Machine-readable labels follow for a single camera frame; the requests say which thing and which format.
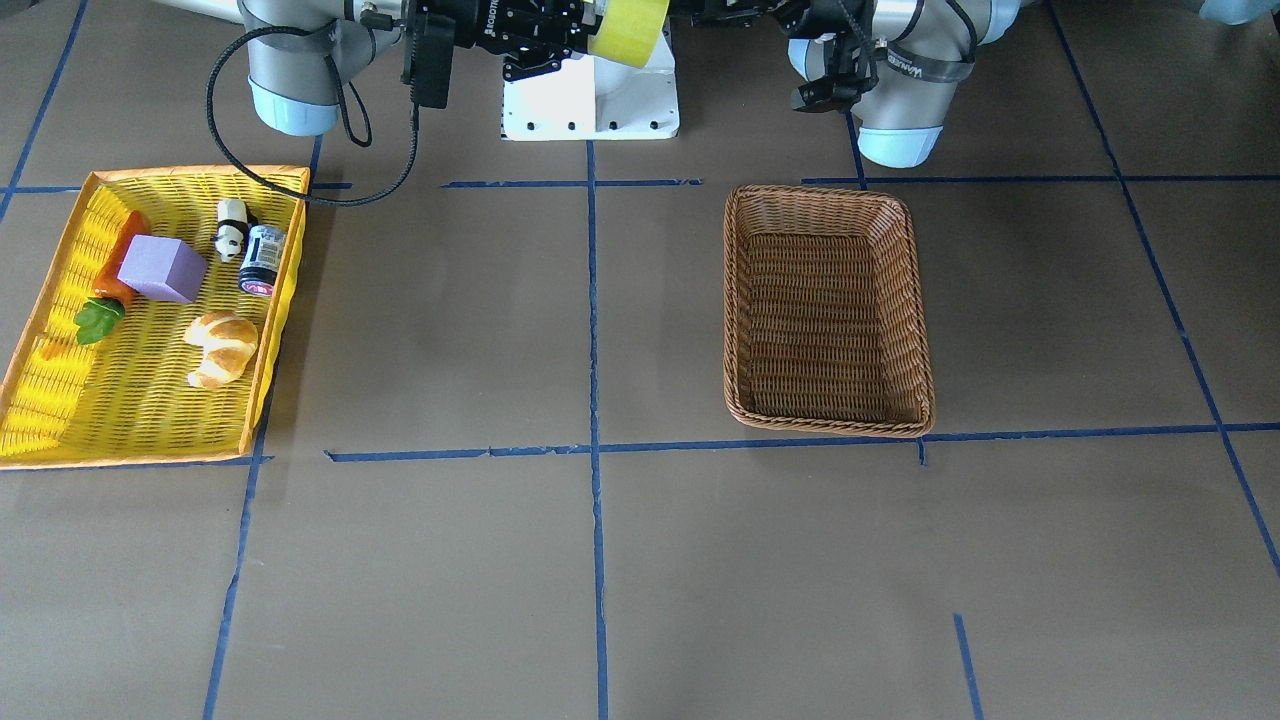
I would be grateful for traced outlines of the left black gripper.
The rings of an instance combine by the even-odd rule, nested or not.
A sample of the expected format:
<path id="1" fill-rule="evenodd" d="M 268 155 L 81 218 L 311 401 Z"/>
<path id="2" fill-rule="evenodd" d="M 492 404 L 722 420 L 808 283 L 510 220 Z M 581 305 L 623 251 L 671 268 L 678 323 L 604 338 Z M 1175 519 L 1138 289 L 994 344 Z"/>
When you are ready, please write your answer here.
<path id="1" fill-rule="evenodd" d="M 872 1 L 691 1 L 694 28 L 748 28 L 772 19 L 788 38 L 872 37 Z"/>

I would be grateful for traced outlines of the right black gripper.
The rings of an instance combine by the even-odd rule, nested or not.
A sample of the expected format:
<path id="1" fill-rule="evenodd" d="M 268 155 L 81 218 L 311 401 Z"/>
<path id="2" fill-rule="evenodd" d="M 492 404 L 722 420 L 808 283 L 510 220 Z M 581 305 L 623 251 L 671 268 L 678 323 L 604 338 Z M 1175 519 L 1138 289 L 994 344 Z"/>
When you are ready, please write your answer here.
<path id="1" fill-rule="evenodd" d="M 481 47 L 502 54 L 502 78 L 518 82 L 556 73 L 588 54 L 599 26 L 553 27 L 548 1 L 426 1 L 425 47 Z"/>

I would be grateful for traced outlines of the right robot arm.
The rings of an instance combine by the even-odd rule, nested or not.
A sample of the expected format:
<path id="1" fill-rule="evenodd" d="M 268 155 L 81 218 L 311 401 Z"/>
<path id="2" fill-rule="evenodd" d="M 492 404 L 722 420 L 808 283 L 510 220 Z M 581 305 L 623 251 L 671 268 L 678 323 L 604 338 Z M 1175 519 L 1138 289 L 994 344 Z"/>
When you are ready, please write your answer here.
<path id="1" fill-rule="evenodd" d="M 339 87 L 381 54 L 404 53 L 401 81 L 419 108 L 443 109 L 457 47 L 504 59 L 509 82 L 584 55 L 603 23 L 590 1 L 239 1 L 250 87 L 265 124 L 324 135 L 340 119 Z"/>

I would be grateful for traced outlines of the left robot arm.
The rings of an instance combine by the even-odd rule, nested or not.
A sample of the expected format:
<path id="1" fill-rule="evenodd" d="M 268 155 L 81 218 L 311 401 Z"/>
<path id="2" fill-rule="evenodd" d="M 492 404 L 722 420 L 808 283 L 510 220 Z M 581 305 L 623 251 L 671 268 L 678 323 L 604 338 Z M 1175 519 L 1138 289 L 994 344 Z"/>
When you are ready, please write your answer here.
<path id="1" fill-rule="evenodd" d="M 730 167 L 914 169 L 951 111 L 975 165 L 1065 154 L 1091 101 L 1042 1 L 673 1 L 682 108 Z"/>

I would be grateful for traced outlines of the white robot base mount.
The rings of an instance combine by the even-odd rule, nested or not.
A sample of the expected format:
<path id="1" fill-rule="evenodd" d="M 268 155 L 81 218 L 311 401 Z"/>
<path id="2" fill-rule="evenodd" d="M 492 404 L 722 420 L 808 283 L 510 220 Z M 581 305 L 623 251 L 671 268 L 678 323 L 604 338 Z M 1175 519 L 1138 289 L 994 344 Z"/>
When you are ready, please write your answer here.
<path id="1" fill-rule="evenodd" d="M 664 40 L 641 68 L 571 58 L 503 88 L 500 131 L 516 142 L 660 141 L 678 129 L 675 56 Z"/>

